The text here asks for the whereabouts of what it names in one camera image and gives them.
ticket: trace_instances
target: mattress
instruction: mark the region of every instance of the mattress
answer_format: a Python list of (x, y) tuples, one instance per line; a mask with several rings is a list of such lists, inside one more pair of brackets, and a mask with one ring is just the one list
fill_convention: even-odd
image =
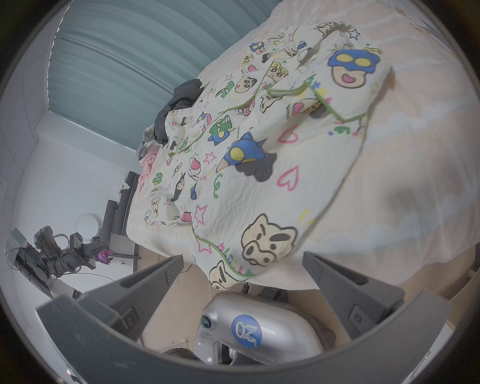
[[(455, 55), (421, 19), (392, 0), (284, 0), (267, 21), (210, 63), (208, 84), (241, 66), (244, 49), (291, 25), (342, 21), (358, 26), (393, 70), (369, 112), (361, 153), (336, 196), (294, 252), (249, 281), (315, 289), (304, 251), (390, 284), (422, 266), (447, 262), (480, 241), (479, 101)], [(156, 164), (166, 160), (160, 150)], [(189, 226), (147, 226), (136, 195), (127, 235), (165, 256), (193, 262)]]

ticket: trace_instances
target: curtain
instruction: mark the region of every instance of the curtain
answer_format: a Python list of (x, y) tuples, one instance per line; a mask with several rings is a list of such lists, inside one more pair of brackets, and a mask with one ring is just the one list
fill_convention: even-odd
[(124, 146), (279, 0), (74, 0), (48, 63), (48, 109)]

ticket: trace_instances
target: white cartoon blanket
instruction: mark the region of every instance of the white cartoon blanket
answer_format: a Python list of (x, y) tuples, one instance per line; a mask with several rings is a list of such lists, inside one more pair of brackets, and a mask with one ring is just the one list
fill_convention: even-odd
[(352, 30), (305, 25), (254, 42), (237, 71), (167, 117), (168, 159), (140, 192), (145, 224), (191, 226), (213, 287), (289, 255), (355, 161), (390, 65)]

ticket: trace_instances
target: blue star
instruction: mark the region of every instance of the blue star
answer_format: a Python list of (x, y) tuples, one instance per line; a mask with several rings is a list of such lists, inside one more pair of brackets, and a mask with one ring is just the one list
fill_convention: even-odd
[(358, 36), (360, 36), (360, 32), (357, 31), (357, 29), (352, 29), (351, 31), (347, 31), (348, 34), (350, 35), (350, 38), (351, 39), (355, 39), (355, 40), (358, 40)]

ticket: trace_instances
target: blue round sticker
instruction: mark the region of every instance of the blue round sticker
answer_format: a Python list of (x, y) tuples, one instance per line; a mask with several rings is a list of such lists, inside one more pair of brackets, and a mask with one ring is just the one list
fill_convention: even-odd
[(249, 315), (239, 315), (232, 321), (233, 337), (244, 347), (257, 348), (262, 342), (262, 329)]

